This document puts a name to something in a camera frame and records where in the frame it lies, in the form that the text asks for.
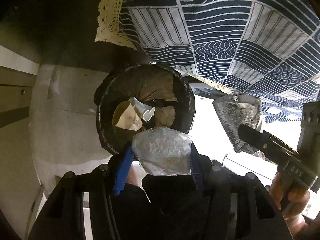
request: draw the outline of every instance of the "white object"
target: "white object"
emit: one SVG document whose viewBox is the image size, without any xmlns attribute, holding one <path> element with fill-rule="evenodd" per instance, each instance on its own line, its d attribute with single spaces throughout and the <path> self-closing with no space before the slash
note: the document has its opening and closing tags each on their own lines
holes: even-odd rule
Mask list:
<svg viewBox="0 0 320 240">
<path fill-rule="evenodd" d="M 245 152 L 228 154 L 222 164 L 241 176 L 244 176 L 248 172 L 253 172 L 264 186 L 271 185 L 277 172 L 276 164 Z"/>
<path fill-rule="evenodd" d="M 37 75 L 40 64 L 0 45 L 0 66 Z"/>
<path fill-rule="evenodd" d="M 138 116 L 148 122 L 151 117 L 155 114 L 155 107 L 145 105 L 138 101 L 135 97 L 129 98 L 128 100 L 135 111 L 137 112 Z"/>
</svg>

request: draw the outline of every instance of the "black plastic bag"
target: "black plastic bag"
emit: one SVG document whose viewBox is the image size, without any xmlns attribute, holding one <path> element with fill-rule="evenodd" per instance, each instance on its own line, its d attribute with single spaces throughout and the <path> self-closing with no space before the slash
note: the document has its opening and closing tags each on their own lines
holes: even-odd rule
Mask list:
<svg viewBox="0 0 320 240">
<path fill-rule="evenodd" d="M 150 121 L 138 131 L 112 125 L 113 113 L 119 103 L 135 97 L 156 107 Z M 94 94 L 97 105 L 97 131 L 101 146 L 112 155 L 122 152 L 133 136 L 142 130 L 166 126 L 188 133 L 193 122 L 195 98 L 181 74 L 165 65 L 137 65 L 112 71 Z"/>
</svg>

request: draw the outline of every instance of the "screw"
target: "screw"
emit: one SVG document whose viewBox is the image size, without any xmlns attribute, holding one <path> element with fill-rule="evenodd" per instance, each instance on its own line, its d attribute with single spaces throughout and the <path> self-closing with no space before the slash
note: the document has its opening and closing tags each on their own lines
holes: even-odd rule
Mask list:
<svg viewBox="0 0 320 240">
<path fill-rule="evenodd" d="M 211 168 L 213 171 L 221 171 L 221 168 L 217 165 L 214 165 L 212 168 Z"/>
<path fill-rule="evenodd" d="M 108 166 L 108 164 L 101 164 L 100 166 L 99 166 L 99 170 L 101 170 L 101 171 L 106 171 L 107 169 L 109 169 L 109 166 Z"/>
<path fill-rule="evenodd" d="M 252 173 L 252 172 L 248 172 L 248 173 L 247 173 L 247 177 L 248 177 L 249 179 L 254 179 L 254 178 L 256 177 L 256 175 L 255 175 L 254 173 Z"/>
<path fill-rule="evenodd" d="M 73 177 L 73 172 L 72 171 L 68 171 L 65 175 L 66 179 L 70 179 Z"/>
</svg>

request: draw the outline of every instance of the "blue patterned fabric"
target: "blue patterned fabric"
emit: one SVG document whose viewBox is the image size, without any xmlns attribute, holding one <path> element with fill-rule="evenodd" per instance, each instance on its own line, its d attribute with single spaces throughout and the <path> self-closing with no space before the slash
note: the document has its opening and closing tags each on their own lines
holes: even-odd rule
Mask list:
<svg viewBox="0 0 320 240">
<path fill-rule="evenodd" d="M 124 0 L 120 32 L 155 61 L 261 98 L 266 122 L 301 118 L 320 88 L 320 21 L 307 0 Z"/>
</svg>

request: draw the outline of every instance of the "white plastic piece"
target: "white plastic piece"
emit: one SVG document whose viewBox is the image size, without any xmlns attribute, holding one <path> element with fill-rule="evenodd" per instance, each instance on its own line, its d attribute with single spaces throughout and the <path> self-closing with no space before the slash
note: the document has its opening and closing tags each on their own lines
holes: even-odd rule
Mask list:
<svg viewBox="0 0 320 240">
<path fill-rule="evenodd" d="M 146 122 L 148 122 L 155 114 L 155 107 L 145 105 L 138 101 L 135 97 L 130 98 L 129 102 L 137 112 L 138 116 Z"/>
</svg>

